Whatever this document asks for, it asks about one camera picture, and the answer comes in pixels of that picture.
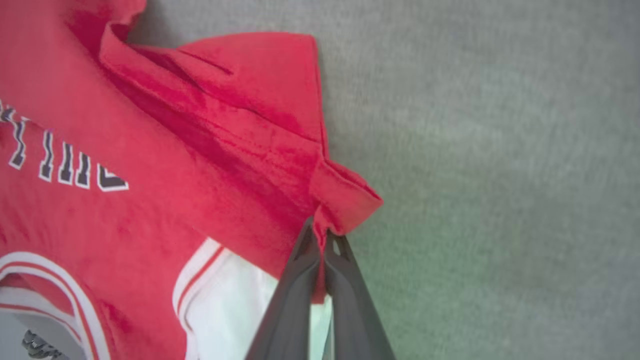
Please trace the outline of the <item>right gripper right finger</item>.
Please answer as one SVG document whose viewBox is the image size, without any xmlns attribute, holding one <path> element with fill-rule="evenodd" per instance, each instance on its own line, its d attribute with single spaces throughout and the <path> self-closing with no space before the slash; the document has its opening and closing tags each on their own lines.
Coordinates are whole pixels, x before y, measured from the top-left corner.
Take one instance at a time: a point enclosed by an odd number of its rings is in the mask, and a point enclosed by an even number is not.
<svg viewBox="0 0 640 360">
<path fill-rule="evenodd" d="M 344 235 L 327 234 L 327 291 L 333 299 L 336 360 L 395 360 L 354 252 Z"/>
</svg>

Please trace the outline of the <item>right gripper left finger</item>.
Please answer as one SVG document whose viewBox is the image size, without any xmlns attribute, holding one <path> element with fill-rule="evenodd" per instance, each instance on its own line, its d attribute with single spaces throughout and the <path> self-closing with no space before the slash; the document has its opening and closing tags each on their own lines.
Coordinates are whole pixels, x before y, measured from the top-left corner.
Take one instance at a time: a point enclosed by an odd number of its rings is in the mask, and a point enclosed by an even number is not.
<svg viewBox="0 0 640 360">
<path fill-rule="evenodd" d="M 320 249 L 308 218 L 247 351 L 247 360 L 307 360 Z"/>
</svg>

